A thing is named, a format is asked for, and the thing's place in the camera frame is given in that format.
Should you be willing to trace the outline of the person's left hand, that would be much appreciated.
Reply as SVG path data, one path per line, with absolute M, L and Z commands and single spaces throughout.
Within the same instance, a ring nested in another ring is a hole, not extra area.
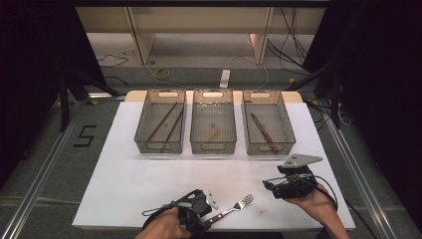
M 178 208 L 173 207 L 158 215 L 134 239 L 189 239 L 191 232 L 182 228 Z

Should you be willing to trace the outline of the person's right hand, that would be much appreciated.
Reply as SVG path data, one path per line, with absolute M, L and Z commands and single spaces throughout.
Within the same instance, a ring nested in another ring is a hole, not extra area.
M 319 184 L 311 194 L 302 198 L 288 198 L 287 202 L 299 206 L 315 220 L 322 220 L 336 213 L 329 194 L 324 186 Z

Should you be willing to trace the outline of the light wooden shelf unit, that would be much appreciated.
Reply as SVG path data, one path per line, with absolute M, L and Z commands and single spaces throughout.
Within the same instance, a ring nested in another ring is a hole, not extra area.
M 161 33 L 250 34 L 255 61 L 261 64 L 271 34 L 286 34 L 296 22 L 300 35 L 317 32 L 322 8 L 305 7 L 79 7 L 88 33 L 129 33 L 139 60 L 147 62 Z

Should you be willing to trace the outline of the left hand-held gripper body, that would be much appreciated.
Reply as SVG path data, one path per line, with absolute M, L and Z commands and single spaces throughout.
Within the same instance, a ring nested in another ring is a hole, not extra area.
M 178 206 L 192 209 L 199 217 L 219 208 L 219 204 L 213 198 L 213 193 L 210 190 L 203 191 L 201 189 L 195 189 L 183 196 L 179 200 Z

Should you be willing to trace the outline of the black metal stand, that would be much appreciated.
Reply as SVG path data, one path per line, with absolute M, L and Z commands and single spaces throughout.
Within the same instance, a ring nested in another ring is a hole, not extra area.
M 63 69 L 59 77 L 59 96 L 61 103 L 61 131 L 64 131 L 70 123 L 70 102 L 68 92 L 77 101 L 86 101 L 89 98 L 85 85 L 92 85 L 113 97 L 120 97 L 122 93 L 110 88 L 106 83 L 101 83 L 95 78 L 79 70 Z
M 332 122 L 336 128 L 340 128 L 339 123 L 339 74 L 337 73 L 336 66 L 334 64 L 327 63 L 323 65 L 319 70 L 311 73 L 298 83 L 288 87 L 288 91 L 296 91 L 311 82 L 318 80 L 314 94 L 317 98 L 323 96 L 330 96 L 330 115 Z

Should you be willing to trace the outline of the wooden-handled fork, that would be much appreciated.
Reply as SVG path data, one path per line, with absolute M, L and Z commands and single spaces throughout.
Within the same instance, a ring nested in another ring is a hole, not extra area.
M 227 216 L 231 212 L 239 211 L 239 210 L 244 209 L 245 207 L 250 205 L 253 202 L 253 200 L 254 200 L 254 196 L 252 194 L 249 194 L 249 195 L 245 196 L 243 199 L 236 202 L 232 208 L 229 208 L 229 209 L 213 216 L 212 218 L 208 219 L 205 222 L 205 224 L 208 225 L 208 226 L 211 226 L 212 224 L 221 220 L 222 218 L 224 218 L 225 216 Z

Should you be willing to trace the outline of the wooden-handled knife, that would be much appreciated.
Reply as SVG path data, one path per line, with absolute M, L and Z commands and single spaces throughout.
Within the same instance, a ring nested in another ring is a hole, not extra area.
M 263 135 L 264 139 L 269 144 L 270 149 L 274 153 L 278 153 L 279 152 L 278 147 L 276 145 L 274 145 L 273 140 L 271 139 L 270 135 L 265 130 L 264 126 L 262 125 L 262 123 L 260 122 L 260 120 L 258 119 L 258 117 L 255 114 L 252 114 L 252 113 L 250 113 L 250 115 L 252 117 L 252 120 L 254 121 L 254 123 L 256 124 L 256 126 L 258 127 L 258 129 L 260 130 L 261 134 Z

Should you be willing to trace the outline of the dark brown chopstick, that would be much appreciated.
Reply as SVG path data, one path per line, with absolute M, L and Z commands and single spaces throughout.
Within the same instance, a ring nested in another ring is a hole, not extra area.
M 177 116 L 177 118 L 176 118 L 176 120 L 175 120 L 175 122 L 174 122 L 174 124 L 173 124 L 173 126 L 172 126 L 172 128 L 171 128 L 171 130 L 170 130 L 169 134 L 167 135 L 164 142 L 169 141 L 169 139 L 171 138 L 171 135 L 173 134 L 174 130 L 176 129 L 176 126 L 177 126 L 180 118 L 182 117 L 182 115 L 183 115 L 183 110 L 181 110 L 180 113 L 178 114 L 178 116 Z
M 172 113 L 172 111 L 175 109 L 176 106 L 177 106 L 177 103 L 174 103 L 174 105 L 170 108 L 170 110 L 165 114 L 163 119 L 159 122 L 159 124 L 155 127 L 155 129 L 150 133 L 146 141 L 150 141 L 154 137 L 156 132 L 159 130 L 162 124 L 166 121 L 166 119 L 169 117 L 169 115 Z

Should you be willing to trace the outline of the aluminium floor rail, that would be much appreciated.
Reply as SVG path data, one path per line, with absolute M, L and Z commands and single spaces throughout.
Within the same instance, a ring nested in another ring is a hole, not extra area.
M 12 214 L 5 230 L 0 234 L 1 239 L 18 238 L 60 154 L 63 151 L 71 131 L 75 127 L 75 121 L 78 119 L 78 116 L 84 109 L 85 105 L 85 102 L 76 102 L 74 104 L 73 115 L 67 124 L 58 132 L 58 136 L 55 138 L 54 144 L 50 148 L 48 155 L 45 157 L 43 164 L 40 166 L 40 169 L 37 171 L 34 180 L 25 195 L 19 200 L 17 209 Z
M 351 177 L 362 197 L 362 200 L 376 226 L 380 239 L 398 239 L 387 214 L 371 189 L 368 180 L 358 165 L 342 132 L 336 128 L 331 119 L 326 119 L 326 126 L 330 131 Z

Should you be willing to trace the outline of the translucent grey plastic bin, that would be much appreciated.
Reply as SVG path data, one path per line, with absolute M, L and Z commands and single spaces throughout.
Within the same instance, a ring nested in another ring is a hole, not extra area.
M 208 142 L 202 139 L 215 127 L 219 133 Z M 230 90 L 193 92 L 190 132 L 194 154 L 233 154 L 237 142 L 233 93 Z
M 177 106 L 150 141 L 150 133 L 163 119 L 170 108 Z M 176 129 L 168 142 L 164 142 L 178 114 L 183 110 Z M 134 141 L 141 153 L 181 153 L 184 137 L 184 117 L 186 113 L 185 90 L 149 90 L 143 103 L 142 112 L 134 135 Z
M 255 114 L 279 149 L 274 153 L 252 120 Z M 252 156 L 288 155 L 296 143 L 294 130 L 280 91 L 244 91 L 242 102 L 247 154 Z

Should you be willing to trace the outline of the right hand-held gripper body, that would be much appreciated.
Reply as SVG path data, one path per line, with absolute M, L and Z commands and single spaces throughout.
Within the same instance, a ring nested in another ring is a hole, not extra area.
M 317 187 L 317 181 L 309 165 L 322 161 L 320 156 L 294 153 L 282 164 L 292 168 L 293 173 L 282 173 L 285 181 L 277 184 L 279 190 L 274 192 L 276 198 L 302 198 L 311 194 Z

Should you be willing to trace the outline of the white table mat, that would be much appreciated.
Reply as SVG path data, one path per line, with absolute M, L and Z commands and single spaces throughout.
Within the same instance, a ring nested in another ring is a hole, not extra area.
M 180 154 L 142 154 L 134 142 L 140 103 L 119 105 L 93 176 L 74 223 L 83 228 L 138 228 L 144 211 L 186 193 L 210 190 L 225 211 L 252 194 L 253 202 L 212 225 L 223 231 L 310 231 L 319 223 L 301 208 L 277 199 L 263 181 L 279 176 L 280 158 L 252 157 L 246 152 L 244 130 L 237 129 L 235 152 L 194 155 L 185 142 Z

